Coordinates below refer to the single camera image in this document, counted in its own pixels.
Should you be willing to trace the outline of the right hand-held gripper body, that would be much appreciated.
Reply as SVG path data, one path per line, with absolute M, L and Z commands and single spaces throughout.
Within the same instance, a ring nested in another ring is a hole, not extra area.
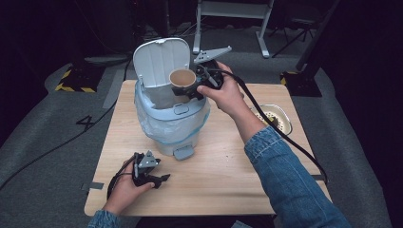
M 223 84 L 223 76 L 219 71 L 216 58 L 231 51 L 232 48 L 222 47 L 209 50 L 202 50 L 194 59 L 195 65 L 203 66 L 203 75 L 199 82 L 202 85 L 209 86 L 214 89 L 220 89 Z

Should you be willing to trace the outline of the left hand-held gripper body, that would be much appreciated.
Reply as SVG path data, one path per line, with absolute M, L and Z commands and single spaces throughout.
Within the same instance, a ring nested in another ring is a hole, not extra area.
M 144 153 L 134 154 L 132 179 L 136 186 L 144 185 L 148 182 L 161 182 L 159 177 L 152 176 L 150 172 L 159 164 L 161 160 L 156 159 L 152 152 L 148 150 Z

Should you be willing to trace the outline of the brown paper cup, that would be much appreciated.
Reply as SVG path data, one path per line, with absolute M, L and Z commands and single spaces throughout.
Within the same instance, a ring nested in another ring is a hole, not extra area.
M 196 83 L 196 74 L 188 68 L 175 69 L 170 73 L 169 81 L 174 87 L 189 87 Z

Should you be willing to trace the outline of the light blue pedal trash bin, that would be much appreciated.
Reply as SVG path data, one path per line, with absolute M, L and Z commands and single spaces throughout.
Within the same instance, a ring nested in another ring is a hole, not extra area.
M 190 64 L 190 49 L 181 38 L 164 38 L 151 41 L 137 47 L 133 54 L 133 64 L 138 77 L 145 87 L 171 85 L 170 73 L 179 68 L 188 68 Z M 199 133 L 184 142 L 162 144 L 156 142 L 158 150 L 182 161 L 194 154 Z

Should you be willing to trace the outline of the beige strainer container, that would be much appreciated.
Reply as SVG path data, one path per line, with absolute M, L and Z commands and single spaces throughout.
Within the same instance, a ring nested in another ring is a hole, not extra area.
M 282 133 L 285 135 L 289 135 L 292 130 L 292 124 L 290 122 L 290 119 L 284 112 L 284 110 L 279 107 L 276 104 L 262 104 L 260 106 L 260 109 L 262 112 L 265 114 L 265 116 L 268 117 L 276 117 L 278 118 L 278 126 L 276 126 L 277 129 L 279 129 Z

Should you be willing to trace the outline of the person's left hand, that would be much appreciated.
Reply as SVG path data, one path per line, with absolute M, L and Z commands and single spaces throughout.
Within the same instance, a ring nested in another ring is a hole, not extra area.
M 155 186 L 153 182 L 136 186 L 132 180 L 132 172 L 133 162 L 124 169 L 123 174 L 118 178 L 103 210 L 119 216 L 136 198 Z

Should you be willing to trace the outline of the person's right hand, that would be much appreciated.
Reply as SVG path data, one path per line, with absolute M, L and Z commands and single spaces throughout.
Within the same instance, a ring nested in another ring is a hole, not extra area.
M 218 63 L 219 69 L 225 72 L 232 72 L 229 66 Z M 249 107 L 243 100 L 238 83 L 228 74 L 223 73 L 223 85 L 220 90 L 210 88 L 206 85 L 199 85 L 197 91 L 212 99 L 217 107 L 228 114 L 231 118 L 242 117 L 249 111 Z

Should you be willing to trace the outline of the translucent plastic bin liner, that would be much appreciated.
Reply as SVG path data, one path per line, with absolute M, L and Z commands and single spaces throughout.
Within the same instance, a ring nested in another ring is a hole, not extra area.
M 135 105 L 144 134 L 162 144 L 182 143 L 196 136 L 206 123 L 210 104 L 205 99 L 175 96 L 171 85 L 135 85 Z

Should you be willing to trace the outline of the grey floor tape strip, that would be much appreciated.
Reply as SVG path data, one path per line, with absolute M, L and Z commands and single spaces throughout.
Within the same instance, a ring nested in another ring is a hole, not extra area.
M 123 69 L 118 69 L 114 74 L 109 91 L 106 94 L 106 98 L 103 104 L 104 109 L 108 109 L 113 106 L 113 104 L 115 103 L 115 101 L 119 96 L 120 89 L 124 79 L 125 79 L 125 71 Z

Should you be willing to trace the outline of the grey round stand base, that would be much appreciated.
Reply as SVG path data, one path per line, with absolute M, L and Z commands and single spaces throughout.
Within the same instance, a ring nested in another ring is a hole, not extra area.
M 85 61 L 96 67 L 113 67 L 129 60 L 127 55 L 107 55 L 107 56 L 94 56 L 86 57 Z

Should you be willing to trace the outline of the black tripod stand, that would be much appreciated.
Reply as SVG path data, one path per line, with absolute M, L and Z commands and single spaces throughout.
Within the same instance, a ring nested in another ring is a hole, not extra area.
M 280 53 L 282 53 L 285 49 L 291 46 L 299 37 L 303 37 L 303 40 L 306 39 L 307 35 L 313 37 L 312 29 L 317 29 L 319 22 L 311 19 L 298 19 L 294 17 L 289 17 L 284 20 L 284 23 L 280 27 L 276 27 L 275 30 L 270 34 L 273 36 L 279 29 L 281 29 L 284 33 L 286 44 L 281 47 L 277 52 L 275 52 L 272 57 L 277 57 Z M 287 30 L 300 30 L 300 33 L 296 35 L 294 38 L 289 39 Z

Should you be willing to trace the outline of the black base with hazard tape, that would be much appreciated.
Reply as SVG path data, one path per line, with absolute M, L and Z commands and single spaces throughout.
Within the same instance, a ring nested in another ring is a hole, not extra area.
M 305 77 L 302 72 L 283 71 L 280 73 L 279 78 L 291 96 L 322 96 L 316 81 L 313 78 Z
M 105 69 L 104 66 L 86 68 L 69 66 L 55 90 L 94 93 L 98 90 L 98 84 L 101 82 Z

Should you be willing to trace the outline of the black slanted pole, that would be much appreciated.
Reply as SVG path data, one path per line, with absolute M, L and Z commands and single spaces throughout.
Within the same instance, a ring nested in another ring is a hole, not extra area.
M 299 71 L 303 71 L 304 68 L 308 65 L 308 62 L 317 46 L 317 43 L 319 42 L 320 36 L 322 35 L 329 21 L 331 20 L 331 17 L 337 8 L 337 5 L 340 2 L 340 0 L 332 0 L 332 1 L 333 1 L 332 6 L 325 13 L 323 20 L 318 24 L 317 33 L 315 34 L 314 38 L 312 39 L 308 47 L 305 49 L 305 51 L 303 52 L 303 54 L 301 55 L 296 64 L 296 69 Z

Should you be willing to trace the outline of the white metal table frame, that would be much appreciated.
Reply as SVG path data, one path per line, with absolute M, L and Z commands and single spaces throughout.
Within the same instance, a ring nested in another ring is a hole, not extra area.
M 270 52 L 264 41 L 264 34 L 271 16 L 275 0 L 268 0 L 267 3 L 233 3 L 218 2 L 213 0 L 198 0 L 196 9 L 196 33 L 193 43 L 193 53 L 201 51 L 202 17 L 219 16 L 246 19 L 261 19 L 260 31 L 256 32 L 260 51 L 263 58 L 269 58 Z

